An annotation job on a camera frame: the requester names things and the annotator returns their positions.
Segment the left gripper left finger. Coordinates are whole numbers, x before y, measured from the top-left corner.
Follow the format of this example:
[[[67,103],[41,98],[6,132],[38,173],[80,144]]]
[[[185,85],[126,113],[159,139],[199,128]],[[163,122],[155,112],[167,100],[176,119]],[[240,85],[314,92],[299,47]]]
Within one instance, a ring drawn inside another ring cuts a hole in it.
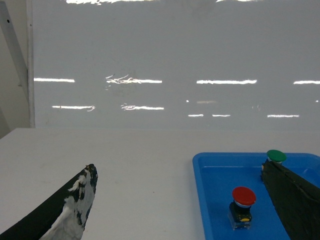
[[[98,171],[86,165],[47,200],[0,234],[2,240],[80,240],[94,202]]]

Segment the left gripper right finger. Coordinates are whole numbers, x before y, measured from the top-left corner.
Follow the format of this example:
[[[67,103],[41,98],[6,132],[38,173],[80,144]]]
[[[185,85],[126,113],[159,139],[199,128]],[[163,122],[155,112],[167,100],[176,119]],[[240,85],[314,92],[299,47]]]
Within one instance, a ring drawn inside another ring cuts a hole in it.
[[[320,238],[320,188],[272,160],[262,165],[261,178],[291,240]]]

